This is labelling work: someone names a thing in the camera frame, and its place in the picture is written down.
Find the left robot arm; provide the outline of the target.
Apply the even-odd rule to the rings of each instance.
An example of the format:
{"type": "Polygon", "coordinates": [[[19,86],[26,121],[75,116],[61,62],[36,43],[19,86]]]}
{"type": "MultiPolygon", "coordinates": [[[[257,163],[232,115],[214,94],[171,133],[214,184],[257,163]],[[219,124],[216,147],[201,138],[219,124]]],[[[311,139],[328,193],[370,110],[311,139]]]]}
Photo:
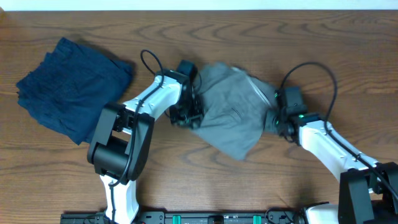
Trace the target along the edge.
{"type": "Polygon", "coordinates": [[[101,111],[87,161],[106,189],[105,223],[132,223],[139,210],[136,180],[146,164],[154,123],[165,112],[180,128],[197,129],[203,119],[193,81],[197,72],[161,70],[137,97],[101,111]]]}

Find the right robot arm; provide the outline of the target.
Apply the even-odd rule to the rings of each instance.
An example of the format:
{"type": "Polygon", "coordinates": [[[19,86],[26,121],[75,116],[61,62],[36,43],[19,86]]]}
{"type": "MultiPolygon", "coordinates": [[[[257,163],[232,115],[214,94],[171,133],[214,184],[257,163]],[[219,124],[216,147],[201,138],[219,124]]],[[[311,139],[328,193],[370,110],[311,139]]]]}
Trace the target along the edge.
{"type": "Polygon", "coordinates": [[[339,202],[316,203],[290,223],[397,223],[397,164],[380,163],[340,136],[317,114],[266,113],[264,128],[312,153],[337,179],[339,202]]]}

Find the grey shorts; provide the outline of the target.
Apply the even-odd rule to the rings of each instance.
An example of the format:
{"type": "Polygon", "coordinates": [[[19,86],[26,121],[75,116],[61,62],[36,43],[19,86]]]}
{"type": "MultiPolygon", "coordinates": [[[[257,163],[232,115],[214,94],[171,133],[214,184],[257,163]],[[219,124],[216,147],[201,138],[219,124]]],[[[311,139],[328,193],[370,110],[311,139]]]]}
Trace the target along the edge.
{"type": "Polygon", "coordinates": [[[205,65],[196,80],[204,117],[195,133],[202,140],[236,160],[245,159],[264,132],[266,115],[277,108],[276,87],[245,70],[223,62],[205,65]]]}

